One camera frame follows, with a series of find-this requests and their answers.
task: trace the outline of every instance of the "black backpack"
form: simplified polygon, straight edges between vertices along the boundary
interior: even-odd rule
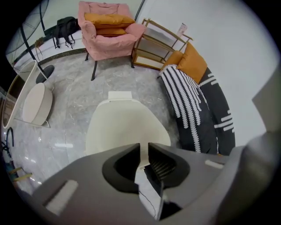
[[[59,19],[57,22],[57,26],[55,27],[54,31],[53,31],[53,42],[54,42],[54,38],[56,39],[56,44],[54,42],[54,47],[55,48],[60,48],[59,46],[59,42],[58,39],[59,38],[64,38],[65,39],[65,45],[68,47],[68,44],[70,44],[71,48],[72,45],[75,43],[72,34],[75,33],[77,30],[79,30],[79,25],[78,25],[78,20],[75,19],[72,16],[69,17],[65,17],[63,19]],[[69,41],[69,35],[71,36],[72,40],[74,41],[74,43],[71,43]]]

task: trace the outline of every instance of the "black and white striped blanket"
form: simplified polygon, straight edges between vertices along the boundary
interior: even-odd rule
[[[218,142],[204,94],[177,65],[169,65],[160,76],[176,114],[183,149],[217,154]]]

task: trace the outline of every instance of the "black lamp base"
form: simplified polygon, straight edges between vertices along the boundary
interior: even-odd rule
[[[43,71],[44,71],[46,78],[49,78],[51,76],[52,72],[54,71],[54,66],[49,65],[46,68],[44,68]],[[36,83],[44,83],[46,81],[46,78],[42,75],[42,73],[40,73],[36,79]]]

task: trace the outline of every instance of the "armchair backrest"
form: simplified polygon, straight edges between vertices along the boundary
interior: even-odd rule
[[[81,24],[85,21],[85,13],[96,13],[96,14],[119,14],[133,18],[129,6],[127,4],[108,4],[99,2],[79,2],[78,11],[78,23]]]

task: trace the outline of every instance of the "thin wire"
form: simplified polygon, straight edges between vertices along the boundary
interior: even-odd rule
[[[156,216],[156,211],[155,211],[155,208],[154,208],[153,205],[152,205],[152,207],[153,207],[153,209],[154,209],[154,217],[153,217],[153,218],[155,218],[155,216]]]

